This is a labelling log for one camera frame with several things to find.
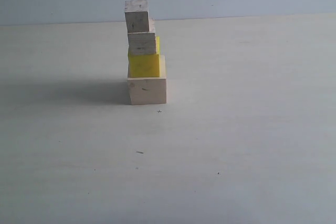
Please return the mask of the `large pale wooden cube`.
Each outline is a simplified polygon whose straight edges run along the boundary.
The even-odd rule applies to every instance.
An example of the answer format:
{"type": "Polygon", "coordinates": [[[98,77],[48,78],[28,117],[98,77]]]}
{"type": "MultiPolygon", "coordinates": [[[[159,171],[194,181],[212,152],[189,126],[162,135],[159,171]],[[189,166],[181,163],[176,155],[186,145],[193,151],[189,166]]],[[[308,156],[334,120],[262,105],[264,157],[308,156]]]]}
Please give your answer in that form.
{"type": "Polygon", "coordinates": [[[167,76],[165,55],[160,55],[159,77],[131,77],[128,65],[127,85],[131,105],[166,104],[167,76]]]}

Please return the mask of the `yellow cube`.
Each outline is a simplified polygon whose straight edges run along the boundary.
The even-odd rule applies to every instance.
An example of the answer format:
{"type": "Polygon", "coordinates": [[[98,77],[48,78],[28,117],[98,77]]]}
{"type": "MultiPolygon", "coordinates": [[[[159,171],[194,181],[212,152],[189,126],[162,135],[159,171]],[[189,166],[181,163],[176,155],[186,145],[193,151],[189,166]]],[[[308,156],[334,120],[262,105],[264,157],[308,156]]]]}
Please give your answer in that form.
{"type": "Polygon", "coordinates": [[[156,36],[156,53],[135,55],[128,49],[129,77],[159,77],[160,76],[160,37],[156,36]]]}

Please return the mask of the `medium weathered wooden cube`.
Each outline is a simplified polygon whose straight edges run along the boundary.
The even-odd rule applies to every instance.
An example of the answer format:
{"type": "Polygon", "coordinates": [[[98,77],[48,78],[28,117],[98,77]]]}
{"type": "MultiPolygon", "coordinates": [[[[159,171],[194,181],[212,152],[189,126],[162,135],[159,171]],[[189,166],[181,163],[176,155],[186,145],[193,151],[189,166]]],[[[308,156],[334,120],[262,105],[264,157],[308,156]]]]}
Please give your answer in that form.
{"type": "Polygon", "coordinates": [[[159,51],[155,22],[149,19],[149,31],[128,33],[129,52],[133,55],[153,55],[159,51]]]}

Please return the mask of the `small weathered wooden cube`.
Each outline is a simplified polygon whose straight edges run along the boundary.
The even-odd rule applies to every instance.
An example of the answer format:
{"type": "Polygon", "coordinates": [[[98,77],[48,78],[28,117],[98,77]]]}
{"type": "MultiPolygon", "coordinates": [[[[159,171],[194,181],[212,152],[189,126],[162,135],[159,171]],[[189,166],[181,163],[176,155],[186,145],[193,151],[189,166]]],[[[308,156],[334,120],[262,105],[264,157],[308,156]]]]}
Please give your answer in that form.
{"type": "Polygon", "coordinates": [[[149,31],[149,8],[147,0],[125,1],[124,15],[129,33],[149,31]]]}

